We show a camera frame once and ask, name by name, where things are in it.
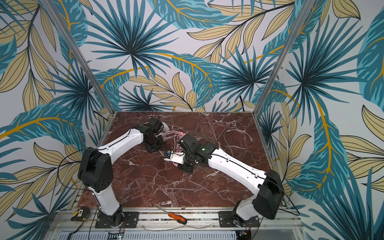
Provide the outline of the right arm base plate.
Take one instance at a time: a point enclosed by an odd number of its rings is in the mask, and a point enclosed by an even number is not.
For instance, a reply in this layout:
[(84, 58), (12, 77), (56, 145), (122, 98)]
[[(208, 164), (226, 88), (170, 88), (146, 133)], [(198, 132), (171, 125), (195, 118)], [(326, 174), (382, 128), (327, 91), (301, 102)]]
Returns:
[(258, 216), (251, 217), (249, 220), (243, 220), (233, 211), (220, 211), (219, 215), (219, 224), (221, 228), (253, 228), (260, 226), (260, 219)]

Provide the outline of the pink headphones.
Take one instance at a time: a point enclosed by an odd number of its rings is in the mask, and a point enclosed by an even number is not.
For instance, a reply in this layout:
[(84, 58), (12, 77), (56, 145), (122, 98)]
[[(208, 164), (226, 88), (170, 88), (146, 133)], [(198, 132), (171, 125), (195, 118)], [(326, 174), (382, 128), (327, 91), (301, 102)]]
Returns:
[(167, 141), (167, 140), (175, 140), (176, 143), (185, 136), (186, 134), (184, 132), (180, 132), (180, 131), (169, 131), (168, 133), (162, 133), (161, 134), (161, 137), (163, 138), (163, 141)]

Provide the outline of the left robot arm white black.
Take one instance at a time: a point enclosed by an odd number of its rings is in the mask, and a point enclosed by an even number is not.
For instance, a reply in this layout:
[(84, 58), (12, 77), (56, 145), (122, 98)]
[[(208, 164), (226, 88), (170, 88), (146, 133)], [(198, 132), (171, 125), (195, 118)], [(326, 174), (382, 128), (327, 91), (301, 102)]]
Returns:
[(164, 146), (162, 134), (167, 130), (167, 124), (150, 118), (144, 124), (133, 125), (120, 137), (103, 146), (84, 150), (78, 178), (95, 197), (99, 205), (98, 219), (105, 222), (106, 226), (119, 228), (125, 222), (123, 208), (112, 187), (113, 164), (140, 144), (145, 144), (149, 153), (161, 150)]

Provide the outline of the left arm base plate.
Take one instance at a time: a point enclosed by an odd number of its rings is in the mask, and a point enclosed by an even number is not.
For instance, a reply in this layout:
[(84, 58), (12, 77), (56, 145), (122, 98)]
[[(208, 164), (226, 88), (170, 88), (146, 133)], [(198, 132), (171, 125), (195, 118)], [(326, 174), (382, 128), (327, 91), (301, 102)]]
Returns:
[(113, 216), (98, 214), (96, 229), (135, 229), (139, 219), (139, 212), (116, 212)]

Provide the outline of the white headphones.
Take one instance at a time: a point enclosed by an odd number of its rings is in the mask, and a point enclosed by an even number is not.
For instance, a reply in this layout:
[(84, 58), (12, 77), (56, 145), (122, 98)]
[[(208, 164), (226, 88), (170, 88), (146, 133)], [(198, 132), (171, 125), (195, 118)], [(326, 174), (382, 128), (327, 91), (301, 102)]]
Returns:
[(170, 131), (170, 127), (165, 123), (165, 122), (162, 122), (162, 130), (161, 130), (161, 133), (168, 133)]

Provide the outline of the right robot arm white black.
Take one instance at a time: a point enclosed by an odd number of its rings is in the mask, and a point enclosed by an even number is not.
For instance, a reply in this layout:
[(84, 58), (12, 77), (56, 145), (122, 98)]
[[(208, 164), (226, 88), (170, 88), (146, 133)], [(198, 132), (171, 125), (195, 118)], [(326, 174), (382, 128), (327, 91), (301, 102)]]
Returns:
[(183, 164), (179, 169), (192, 173), (196, 165), (218, 170), (245, 186), (253, 195), (238, 202), (231, 212), (230, 221), (237, 227), (249, 220), (264, 217), (273, 220), (284, 198), (280, 175), (276, 171), (258, 170), (226, 153), (212, 143), (200, 144), (189, 134), (178, 140)]

